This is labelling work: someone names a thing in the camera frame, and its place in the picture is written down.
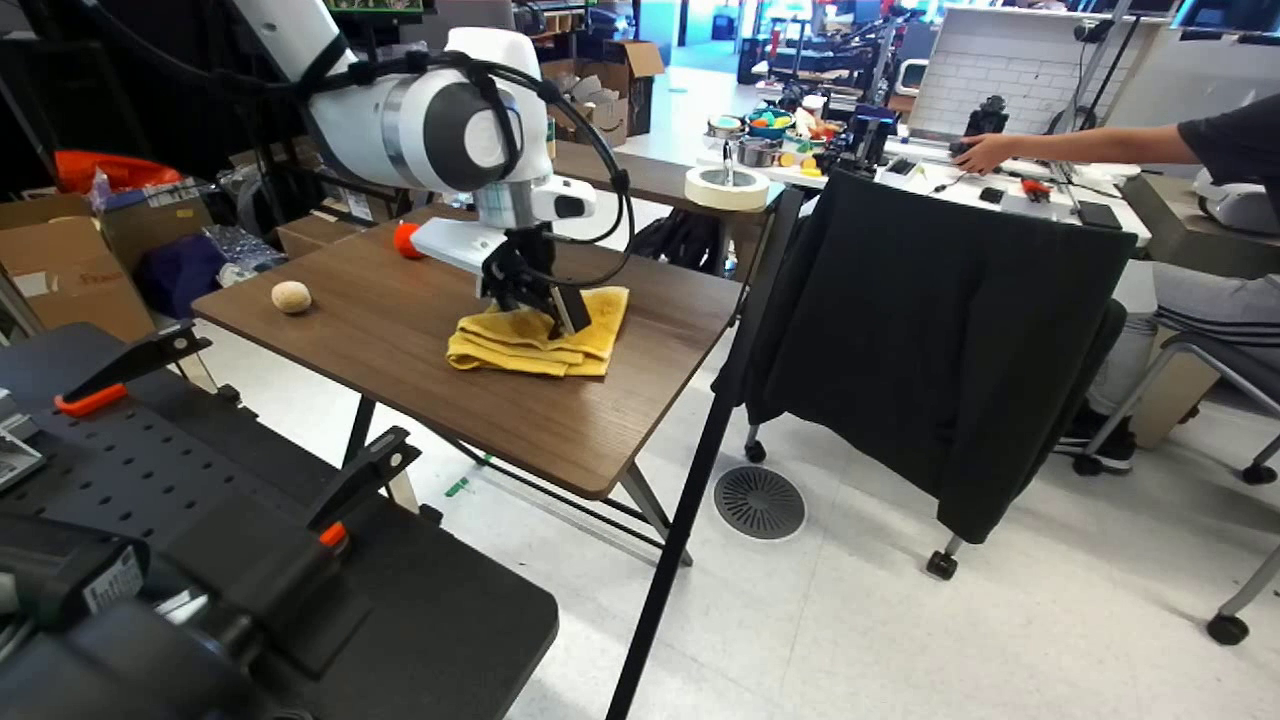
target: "yellow towel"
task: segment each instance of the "yellow towel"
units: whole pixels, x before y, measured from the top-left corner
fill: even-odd
[[[543,313],[478,313],[447,337],[454,368],[502,368],[530,378],[605,378],[629,315],[629,287],[588,287],[592,323],[553,340]]]

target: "beige ball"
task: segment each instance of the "beige ball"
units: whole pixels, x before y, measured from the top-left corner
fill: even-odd
[[[272,303],[275,303],[275,313],[284,313],[284,315],[305,315],[308,308],[318,308],[308,286],[302,286],[302,282],[280,282],[280,286],[272,287]]]

